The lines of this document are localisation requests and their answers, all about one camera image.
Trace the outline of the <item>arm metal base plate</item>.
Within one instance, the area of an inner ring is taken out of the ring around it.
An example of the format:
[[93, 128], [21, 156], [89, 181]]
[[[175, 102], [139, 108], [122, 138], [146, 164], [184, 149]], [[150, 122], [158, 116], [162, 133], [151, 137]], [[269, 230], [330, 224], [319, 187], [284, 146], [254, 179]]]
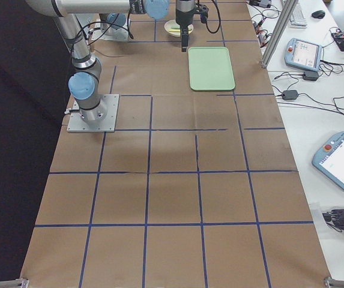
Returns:
[[77, 100], [70, 110], [67, 131], [69, 133], [113, 133], [119, 106], [118, 94], [100, 94], [99, 105], [92, 110], [81, 109]]
[[91, 41], [128, 41], [129, 35], [126, 23], [123, 25], [123, 27], [113, 25], [107, 29], [108, 26], [108, 24], [96, 23], [95, 26], [89, 30], [89, 39]]

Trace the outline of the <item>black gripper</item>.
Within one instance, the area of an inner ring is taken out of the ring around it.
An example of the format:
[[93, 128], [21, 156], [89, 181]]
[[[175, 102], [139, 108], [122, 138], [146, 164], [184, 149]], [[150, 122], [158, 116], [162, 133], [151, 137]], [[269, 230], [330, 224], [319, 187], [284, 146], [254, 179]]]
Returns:
[[176, 0], [175, 20], [180, 25], [181, 51], [186, 52], [189, 45], [188, 26], [193, 21], [193, 0]]

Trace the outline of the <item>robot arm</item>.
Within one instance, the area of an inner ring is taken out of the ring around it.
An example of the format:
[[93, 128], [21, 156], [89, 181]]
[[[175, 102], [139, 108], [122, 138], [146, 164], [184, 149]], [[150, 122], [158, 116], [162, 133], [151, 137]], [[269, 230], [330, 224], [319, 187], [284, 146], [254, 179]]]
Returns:
[[[193, 128], [197, 93], [189, 83], [189, 56], [164, 24], [175, 17], [180, 1], [29, 1], [50, 17], [74, 68], [65, 81], [70, 98], [63, 126], [70, 132], [113, 132]], [[85, 28], [109, 29], [108, 17], [122, 14], [137, 41], [95, 43]], [[80, 15], [91, 17], [86, 25]]]
[[123, 29], [127, 23], [124, 13], [102, 13], [100, 16], [100, 30], [105, 33], [112, 33]]

